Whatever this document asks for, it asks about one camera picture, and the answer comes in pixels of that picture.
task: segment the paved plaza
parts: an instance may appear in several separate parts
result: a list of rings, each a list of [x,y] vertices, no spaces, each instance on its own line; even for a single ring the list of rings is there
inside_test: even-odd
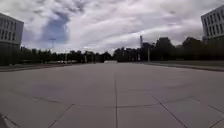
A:
[[[0,72],[20,128],[224,128],[224,72],[88,64]]]

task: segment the blue sky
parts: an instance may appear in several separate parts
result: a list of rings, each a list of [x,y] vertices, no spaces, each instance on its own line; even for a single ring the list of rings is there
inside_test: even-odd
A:
[[[0,12],[22,20],[23,46],[53,50],[112,51],[138,47],[139,35],[180,44],[203,36],[200,16],[222,0],[1,0]]]

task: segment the curb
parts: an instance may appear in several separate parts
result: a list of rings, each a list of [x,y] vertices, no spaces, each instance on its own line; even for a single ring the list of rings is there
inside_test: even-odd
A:
[[[166,66],[166,67],[174,67],[174,68],[188,68],[188,69],[196,69],[196,70],[224,72],[224,68],[221,68],[221,67],[203,67],[203,66],[178,65],[178,64],[161,64],[161,63],[147,63],[146,65]]]

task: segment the street light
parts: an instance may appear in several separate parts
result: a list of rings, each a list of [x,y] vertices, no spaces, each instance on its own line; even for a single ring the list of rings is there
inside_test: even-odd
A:
[[[54,42],[55,42],[55,38],[50,38],[50,40],[52,41],[52,47],[51,47],[51,51],[53,52],[53,49],[54,49]]]

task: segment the building facade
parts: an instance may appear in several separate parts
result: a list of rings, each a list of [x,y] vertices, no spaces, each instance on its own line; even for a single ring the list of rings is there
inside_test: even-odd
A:
[[[224,5],[201,16],[205,42],[224,41]]]
[[[15,64],[24,23],[0,13],[0,65]]]

